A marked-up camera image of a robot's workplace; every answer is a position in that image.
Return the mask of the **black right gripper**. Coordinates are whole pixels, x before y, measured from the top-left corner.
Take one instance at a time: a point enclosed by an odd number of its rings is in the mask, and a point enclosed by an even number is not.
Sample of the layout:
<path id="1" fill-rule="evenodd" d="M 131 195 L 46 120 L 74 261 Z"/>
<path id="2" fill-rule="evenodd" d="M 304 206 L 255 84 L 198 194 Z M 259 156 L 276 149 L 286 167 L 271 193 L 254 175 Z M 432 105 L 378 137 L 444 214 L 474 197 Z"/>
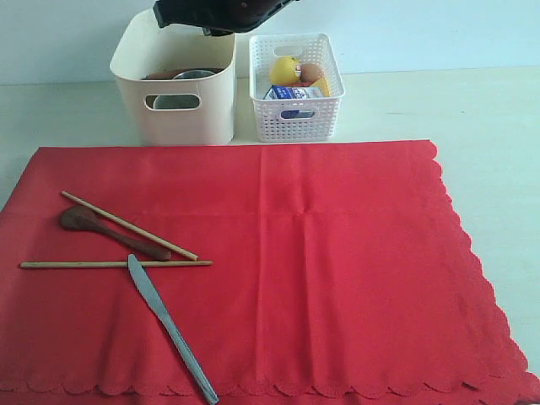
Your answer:
<path id="1" fill-rule="evenodd" d="M 253 31 L 293 3 L 290 0 L 160 0 L 154 17 L 163 29 L 173 24 L 202 29 L 205 36 L 225 36 Z"/>

